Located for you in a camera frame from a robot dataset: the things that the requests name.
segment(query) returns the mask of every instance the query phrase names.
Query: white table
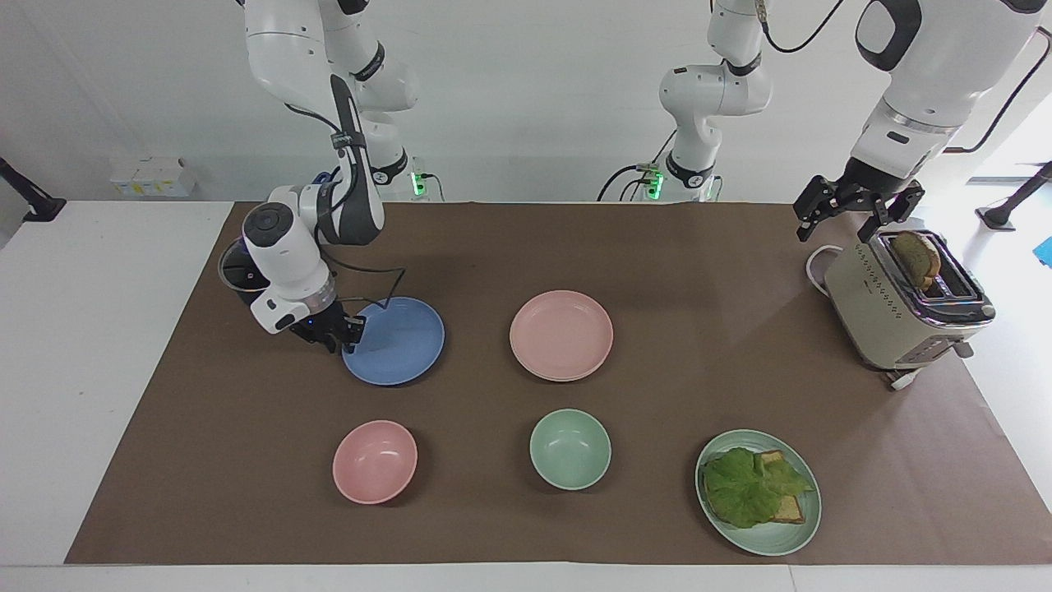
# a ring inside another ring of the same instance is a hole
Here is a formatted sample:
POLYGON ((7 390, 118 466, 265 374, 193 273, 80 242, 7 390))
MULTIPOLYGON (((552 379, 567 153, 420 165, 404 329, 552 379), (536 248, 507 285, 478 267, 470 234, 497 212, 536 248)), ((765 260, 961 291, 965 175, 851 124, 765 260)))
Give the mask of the white table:
MULTIPOLYGON (((1052 505, 1052 370, 1034 362, 1049 351, 1041 304, 1052 269, 1030 253, 1052 231, 1052 195, 1017 211, 1019 232, 976 233, 970 207, 1004 193, 970 188, 952 209, 918 215, 947 234, 1000 311, 968 366, 1052 505)), ((61 567, 229 207, 73 202, 0 250, 0 566, 11 566, 0 568, 0 590, 1052 589, 1052 566, 61 567)))

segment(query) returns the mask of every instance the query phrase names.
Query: toast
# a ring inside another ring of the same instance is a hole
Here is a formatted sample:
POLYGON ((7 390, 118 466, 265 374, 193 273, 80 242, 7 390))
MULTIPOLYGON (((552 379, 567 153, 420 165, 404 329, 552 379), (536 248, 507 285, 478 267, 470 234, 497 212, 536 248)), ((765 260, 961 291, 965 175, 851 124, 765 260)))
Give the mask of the toast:
MULTIPOLYGON (((785 461, 786 456, 781 450, 769 450, 767 452, 760 453, 760 460, 764 465, 769 463, 774 463, 775 461, 785 461)), ((778 511, 774 513, 774 517, 771 518, 772 523, 778 523, 783 525, 802 525, 806 520, 804 518, 804 512, 800 509, 800 502, 793 495, 786 495, 782 497, 782 505, 778 506, 778 511)))
POLYGON ((943 268, 943 257, 928 237, 907 230, 891 239, 891 249, 898 256, 910 283, 922 291, 934 283, 943 268))

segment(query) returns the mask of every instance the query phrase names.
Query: pink plate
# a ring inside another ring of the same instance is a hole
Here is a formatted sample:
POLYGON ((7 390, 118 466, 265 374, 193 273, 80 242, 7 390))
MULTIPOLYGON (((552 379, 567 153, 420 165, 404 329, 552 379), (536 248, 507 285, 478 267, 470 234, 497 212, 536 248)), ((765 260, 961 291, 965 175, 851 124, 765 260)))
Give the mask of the pink plate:
POLYGON ((417 442, 386 421, 355 428, 332 458, 332 481, 356 504, 383 504, 402 493, 417 471, 417 442))
POLYGON ((545 381, 569 383, 599 370, 613 347, 613 324, 599 303, 578 291, 534 295, 511 322, 511 351, 545 381))

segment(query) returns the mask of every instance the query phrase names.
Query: brown mat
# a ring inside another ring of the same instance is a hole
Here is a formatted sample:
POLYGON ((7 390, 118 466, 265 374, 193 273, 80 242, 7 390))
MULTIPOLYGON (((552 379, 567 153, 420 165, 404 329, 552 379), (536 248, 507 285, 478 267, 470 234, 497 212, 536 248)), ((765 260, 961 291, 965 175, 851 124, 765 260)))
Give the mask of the brown mat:
MULTIPOLYGON (((1052 563, 1052 517, 960 362, 890 393, 808 284, 808 252, 850 239, 843 219, 800 244, 782 205, 391 205, 372 246, 338 253, 408 263, 401 291, 442 314, 448 341, 427 375, 381 389, 267 336, 220 284, 216 257, 249 207, 234 208, 67 563, 1052 563), (551 288, 614 322, 610 360, 578 384, 534 379, 508 347, 515 311, 551 288), (565 407, 613 442, 584 493, 546 486, 528 457, 533 424, 565 407), (377 419, 412 431, 420 468, 393 503, 355 506, 332 453, 377 419), (736 550, 699 508, 697 453, 736 428, 785 440, 822 487, 822 527, 787 559, 736 550)), ((345 295, 384 292, 339 279, 345 295)))

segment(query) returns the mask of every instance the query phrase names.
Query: blue plate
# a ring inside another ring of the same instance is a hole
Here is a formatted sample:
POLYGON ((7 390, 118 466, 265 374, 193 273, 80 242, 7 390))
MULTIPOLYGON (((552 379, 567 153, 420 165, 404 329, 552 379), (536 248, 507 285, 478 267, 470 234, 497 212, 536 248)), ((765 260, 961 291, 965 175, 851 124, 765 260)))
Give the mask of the blue plate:
POLYGON ((446 329, 434 309, 416 299, 391 299, 387 310, 369 305, 362 343, 343 354, 351 374, 370 385, 403 385, 427 372, 439 360, 446 329))

